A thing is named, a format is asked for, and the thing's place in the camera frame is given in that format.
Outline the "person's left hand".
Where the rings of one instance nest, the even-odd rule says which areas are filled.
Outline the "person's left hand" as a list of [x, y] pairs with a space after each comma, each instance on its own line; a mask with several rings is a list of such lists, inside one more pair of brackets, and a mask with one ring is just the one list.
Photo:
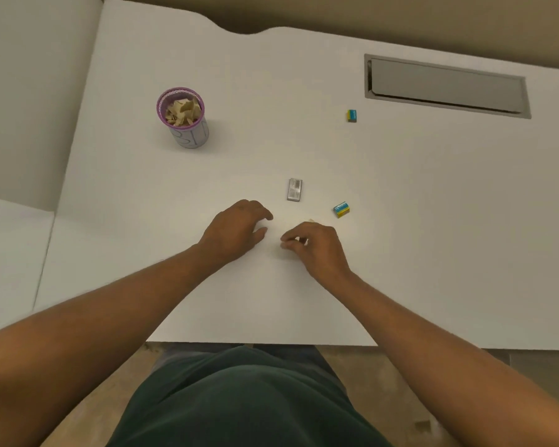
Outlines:
[[258, 201], [239, 200], [218, 213], [204, 231], [198, 249], [216, 269], [245, 255], [248, 236], [273, 214]]

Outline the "person's right hand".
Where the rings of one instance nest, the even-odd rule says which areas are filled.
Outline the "person's right hand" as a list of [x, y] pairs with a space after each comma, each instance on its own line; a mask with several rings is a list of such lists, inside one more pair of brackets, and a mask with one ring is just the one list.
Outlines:
[[281, 242], [288, 240], [305, 243], [307, 252], [296, 255], [311, 277], [332, 295], [343, 293], [353, 273], [333, 227], [303, 222], [283, 234]]

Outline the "person's right forearm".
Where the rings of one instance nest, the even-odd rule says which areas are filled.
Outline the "person's right forearm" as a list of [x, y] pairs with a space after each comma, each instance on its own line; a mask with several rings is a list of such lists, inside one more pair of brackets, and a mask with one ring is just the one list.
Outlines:
[[559, 447], [559, 402], [352, 272], [316, 273], [435, 418], [467, 447]]

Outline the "person's left forearm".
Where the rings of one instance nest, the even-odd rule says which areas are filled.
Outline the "person's left forearm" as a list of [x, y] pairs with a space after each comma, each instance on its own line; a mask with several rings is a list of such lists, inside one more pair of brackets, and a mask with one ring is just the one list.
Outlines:
[[0, 447], [39, 447], [205, 279], [205, 244], [0, 329]]

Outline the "purple rimmed white cup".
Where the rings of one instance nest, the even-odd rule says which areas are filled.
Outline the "purple rimmed white cup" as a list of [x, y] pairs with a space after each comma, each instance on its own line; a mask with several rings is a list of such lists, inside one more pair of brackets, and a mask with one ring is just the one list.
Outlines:
[[187, 149], [203, 146], [209, 139], [202, 97], [189, 88], [171, 88], [157, 100], [158, 118], [178, 145]]

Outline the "pile of wooden pieces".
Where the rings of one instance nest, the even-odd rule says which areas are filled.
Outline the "pile of wooden pieces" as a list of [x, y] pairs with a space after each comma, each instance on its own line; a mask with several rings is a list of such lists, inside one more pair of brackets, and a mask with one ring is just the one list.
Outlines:
[[183, 98], [168, 105], [164, 116], [167, 124], [173, 127], [189, 127], [202, 117], [202, 108], [197, 98]]

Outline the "person's dark green shirt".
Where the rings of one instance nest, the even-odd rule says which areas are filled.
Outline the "person's dark green shirt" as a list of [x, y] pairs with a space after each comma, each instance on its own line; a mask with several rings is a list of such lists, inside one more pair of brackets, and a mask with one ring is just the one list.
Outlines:
[[331, 380], [252, 347], [171, 362], [106, 447], [393, 447]]

